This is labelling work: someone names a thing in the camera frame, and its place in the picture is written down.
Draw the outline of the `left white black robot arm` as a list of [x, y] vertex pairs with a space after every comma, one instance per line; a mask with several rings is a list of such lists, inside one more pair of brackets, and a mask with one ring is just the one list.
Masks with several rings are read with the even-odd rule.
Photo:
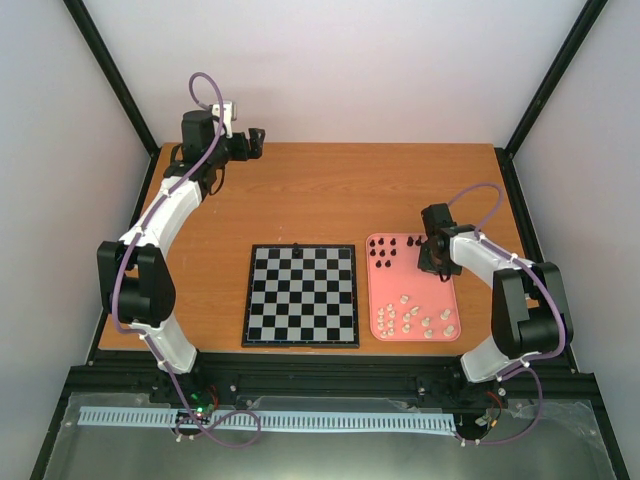
[[159, 369], [176, 374], [172, 388], [190, 403], [206, 395], [208, 378], [193, 368], [198, 350], [175, 317], [166, 258], [189, 216], [223, 185], [227, 163], [263, 154], [265, 130], [234, 132], [233, 120], [220, 105], [185, 113], [182, 142], [171, 150], [158, 193], [119, 240], [97, 250], [101, 301], [116, 329], [138, 336]]

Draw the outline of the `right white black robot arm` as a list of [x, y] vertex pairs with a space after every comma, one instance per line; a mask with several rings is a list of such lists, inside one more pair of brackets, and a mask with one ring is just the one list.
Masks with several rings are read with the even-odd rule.
[[475, 226], [457, 224], [445, 203], [426, 207], [421, 219], [426, 241], [417, 267], [443, 283], [468, 271], [491, 289], [490, 335], [459, 359], [468, 383], [504, 381], [564, 352], [573, 327], [555, 264], [522, 258]]

